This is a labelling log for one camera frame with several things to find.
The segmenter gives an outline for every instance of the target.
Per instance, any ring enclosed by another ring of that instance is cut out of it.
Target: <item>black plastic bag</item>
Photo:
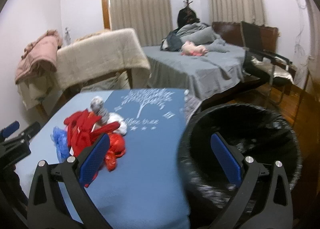
[[[195,11],[190,9],[188,6],[181,9],[178,14],[178,30],[180,30],[184,25],[193,24],[200,22],[200,19],[197,18]]]
[[[214,219],[236,193],[210,146],[211,135],[220,132],[244,156],[272,164],[280,160],[292,190],[300,177],[302,158],[297,137],[277,112],[250,104],[227,104],[207,109],[189,122],[180,142],[178,166],[191,205]],[[254,191],[245,213],[257,199]]]

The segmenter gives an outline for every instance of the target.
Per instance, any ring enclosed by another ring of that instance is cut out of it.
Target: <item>cable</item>
[[[307,9],[307,3],[305,5],[302,5],[300,0],[296,0],[296,3],[299,8],[300,32],[296,37],[296,42],[295,42],[295,46],[294,46],[294,57],[299,64],[299,66],[297,66],[298,70],[297,70],[296,75],[294,77],[294,83],[296,85],[298,85],[305,78],[306,70],[307,70],[306,66],[308,65],[308,57],[306,58],[306,52],[300,44],[301,43],[301,36],[302,36],[302,33],[305,28],[303,11],[305,9]]]

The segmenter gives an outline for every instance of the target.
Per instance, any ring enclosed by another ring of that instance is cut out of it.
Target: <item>wooden window frame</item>
[[[101,0],[101,2],[102,2],[104,28],[111,29],[110,28],[110,15],[109,15],[109,0]]]

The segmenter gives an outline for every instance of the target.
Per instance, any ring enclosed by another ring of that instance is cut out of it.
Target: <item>pink stuffed toy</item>
[[[181,49],[181,55],[186,56],[204,56],[208,52],[204,45],[196,46],[190,41],[186,41],[186,43],[182,45]]]

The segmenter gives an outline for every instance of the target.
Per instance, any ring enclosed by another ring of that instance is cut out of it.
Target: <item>bed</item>
[[[204,57],[181,56],[160,51],[159,46],[143,47],[151,65],[150,87],[189,89],[203,101],[202,108],[226,103],[241,92],[263,84],[242,72],[245,51],[239,23],[213,22],[212,28],[227,44],[227,53],[209,52]],[[278,28],[261,26],[262,45],[276,51]]]
[[[231,44],[226,44],[226,48],[230,52],[190,57],[160,51],[160,46],[143,47],[151,65],[149,86],[189,89],[201,100],[222,93],[244,80],[244,49]]]

